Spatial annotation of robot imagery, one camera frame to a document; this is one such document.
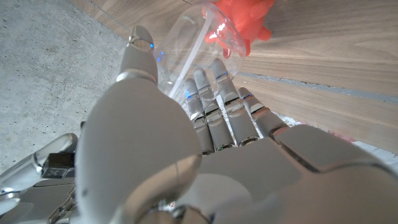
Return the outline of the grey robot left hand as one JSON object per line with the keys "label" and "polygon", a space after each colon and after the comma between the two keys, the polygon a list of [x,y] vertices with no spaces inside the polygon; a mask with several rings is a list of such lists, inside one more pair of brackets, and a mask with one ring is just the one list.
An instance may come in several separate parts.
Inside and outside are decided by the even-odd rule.
{"label": "grey robot left hand", "polygon": [[286,125],[220,60],[218,110],[195,128],[157,87],[153,41],[134,28],[115,84],[81,134],[1,175],[2,223],[396,223],[397,173],[321,129]]}

